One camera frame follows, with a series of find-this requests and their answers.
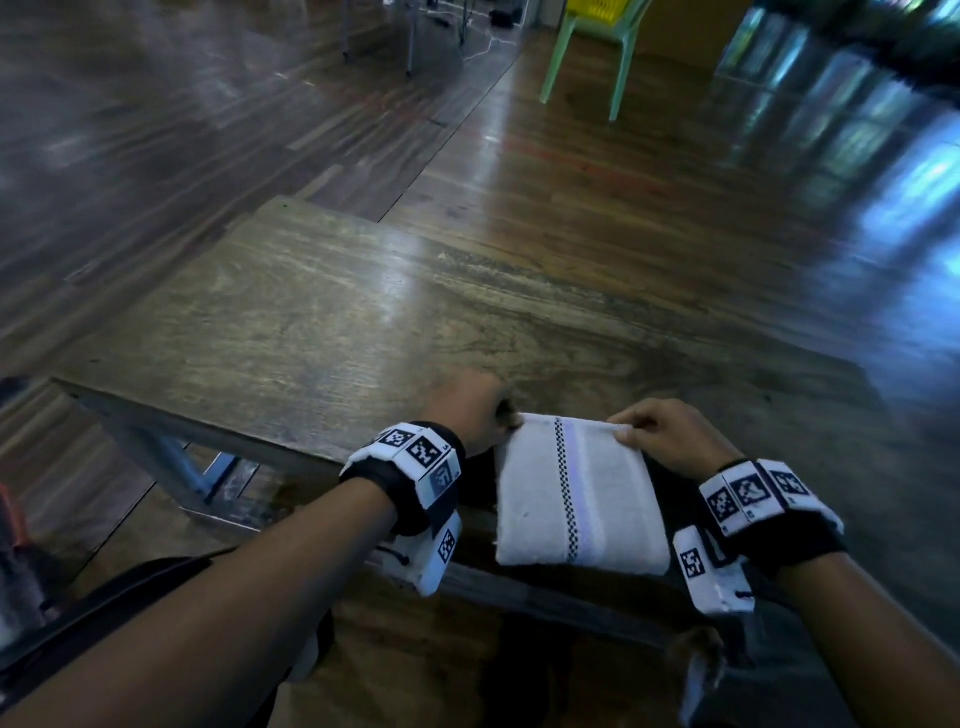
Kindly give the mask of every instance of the wrist band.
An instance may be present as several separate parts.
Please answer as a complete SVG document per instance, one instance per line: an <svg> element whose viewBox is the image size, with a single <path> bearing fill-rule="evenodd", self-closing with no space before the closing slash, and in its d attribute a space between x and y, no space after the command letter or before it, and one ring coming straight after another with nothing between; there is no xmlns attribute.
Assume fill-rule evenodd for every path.
<svg viewBox="0 0 960 728"><path fill-rule="evenodd" d="M847 550L843 522L785 463L730 465L701 485L700 495L720 547L746 556L768 576Z"/></svg>
<svg viewBox="0 0 960 728"><path fill-rule="evenodd" d="M463 443L433 423L399 423L382 430L350 456L340 482L363 477L396 506L394 533L416 536L431 528L436 536L457 505Z"/></svg>

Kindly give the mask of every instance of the folded towel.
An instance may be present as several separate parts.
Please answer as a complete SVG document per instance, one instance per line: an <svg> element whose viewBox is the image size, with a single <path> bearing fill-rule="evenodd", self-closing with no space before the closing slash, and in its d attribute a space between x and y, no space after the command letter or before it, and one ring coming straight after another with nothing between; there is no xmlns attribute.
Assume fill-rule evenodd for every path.
<svg viewBox="0 0 960 728"><path fill-rule="evenodd" d="M496 561L662 574L670 546L643 457L622 425L544 415L496 449Z"/></svg>

